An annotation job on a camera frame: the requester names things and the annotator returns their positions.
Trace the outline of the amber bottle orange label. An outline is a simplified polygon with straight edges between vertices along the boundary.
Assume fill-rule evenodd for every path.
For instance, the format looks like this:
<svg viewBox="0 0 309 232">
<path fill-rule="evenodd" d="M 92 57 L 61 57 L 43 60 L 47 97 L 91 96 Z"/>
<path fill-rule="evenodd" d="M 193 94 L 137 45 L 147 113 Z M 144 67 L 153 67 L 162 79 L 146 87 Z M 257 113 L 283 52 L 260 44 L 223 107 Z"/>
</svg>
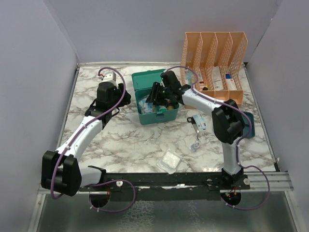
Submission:
<svg viewBox="0 0 309 232">
<path fill-rule="evenodd" d="M 167 110 L 173 110 L 175 109 L 174 105 L 172 103 L 169 103 L 167 106 Z"/>
</svg>

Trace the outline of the zip bag of blue packets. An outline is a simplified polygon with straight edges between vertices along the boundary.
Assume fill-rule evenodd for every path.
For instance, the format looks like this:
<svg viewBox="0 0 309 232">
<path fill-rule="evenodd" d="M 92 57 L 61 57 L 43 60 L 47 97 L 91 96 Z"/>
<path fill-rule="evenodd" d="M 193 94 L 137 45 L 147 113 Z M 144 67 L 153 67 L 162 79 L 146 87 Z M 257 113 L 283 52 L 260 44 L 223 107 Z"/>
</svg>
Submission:
<svg viewBox="0 0 309 232">
<path fill-rule="evenodd" d="M 157 111 L 157 108 L 155 105 L 153 105 L 151 102 L 146 102 L 147 98 L 143 98 L 138 102 L 138 107 L 141 114 L 149 114 L 154 113 Z"/>
</svg>

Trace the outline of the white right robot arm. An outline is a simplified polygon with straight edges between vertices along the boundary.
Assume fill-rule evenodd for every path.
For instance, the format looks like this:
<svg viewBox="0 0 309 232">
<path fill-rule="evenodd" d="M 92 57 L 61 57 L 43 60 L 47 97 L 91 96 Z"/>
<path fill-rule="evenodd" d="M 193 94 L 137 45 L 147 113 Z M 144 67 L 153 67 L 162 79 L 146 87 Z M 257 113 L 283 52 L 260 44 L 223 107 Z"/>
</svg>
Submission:
<svg viewBox="0 0 309 232">
<path fill-rule="evenodd" d="M 233 189 L 245 177 L 239 158 L 239 143 L 252 132 L 250 118 L 232 99 L 215 99 L 197 91 L 193 85 L 182 86 L 171 70 L 161 73 L 160 78 L 160 83 L 153 83 L 146 101 L 165 107 L 176 103 L 189 105 L 212 118 L 213 132 L 223 147 L 222 184 Z"/>
</svg>

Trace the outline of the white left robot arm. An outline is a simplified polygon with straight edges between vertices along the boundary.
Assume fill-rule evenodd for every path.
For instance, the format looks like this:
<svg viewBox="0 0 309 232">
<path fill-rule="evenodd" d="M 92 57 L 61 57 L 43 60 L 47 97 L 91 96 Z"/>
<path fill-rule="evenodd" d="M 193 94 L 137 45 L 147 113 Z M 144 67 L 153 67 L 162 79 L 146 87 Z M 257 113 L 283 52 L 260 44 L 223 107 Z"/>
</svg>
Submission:
<svg viewBox="0 0 309 232">
<path fill-rule="evenodd" d="M 97 97 L 86 110 L 81 124 L 72 136 L 56 151 L 46 151 L 42 157 L 41 186 L 52 193 L 74 196 L 79 188 L 93 187 L 100 191 L 106 187 L 105 170 L 88 166 L 80 168 L 79 161 L 86 148 L 112 118 L 115 108 L 130 104 L 131 95 L 125 84 L 101 82 Z"/>
</svg>

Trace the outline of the white bottle green label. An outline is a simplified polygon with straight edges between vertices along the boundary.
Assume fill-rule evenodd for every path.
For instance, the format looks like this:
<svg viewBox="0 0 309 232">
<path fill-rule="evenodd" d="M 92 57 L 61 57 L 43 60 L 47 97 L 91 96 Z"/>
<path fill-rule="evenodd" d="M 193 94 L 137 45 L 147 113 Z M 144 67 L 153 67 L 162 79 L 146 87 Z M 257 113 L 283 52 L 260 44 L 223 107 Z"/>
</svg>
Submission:
<svg viewBox="0 0 309 232">
<path fill-rule="evenodd" d="M 162 113 L 164 113 L 165 111 L 167 111 L 167 108 L 164 107 L 164 106 L 160 106 L 157 113 L 158 113 L 158 114 L 162 114 Z"/>
</svg>

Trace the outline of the white gauze pad packet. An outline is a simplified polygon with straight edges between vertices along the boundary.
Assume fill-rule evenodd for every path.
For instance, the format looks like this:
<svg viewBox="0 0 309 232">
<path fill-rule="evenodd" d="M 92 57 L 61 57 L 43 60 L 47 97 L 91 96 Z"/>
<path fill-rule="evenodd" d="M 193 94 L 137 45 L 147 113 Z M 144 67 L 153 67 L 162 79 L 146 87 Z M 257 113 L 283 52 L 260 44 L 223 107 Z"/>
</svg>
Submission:
<svg viewBox="0 0 309 232">
<path fill-rule="evenodd" d="M 168 174 L 174 174 L 177 171 L 182 159 L 183 156 L 178 155 L 170 149 L 167 149 L 157 163 L 157 166 L 159 169 Z"/>
</svg>

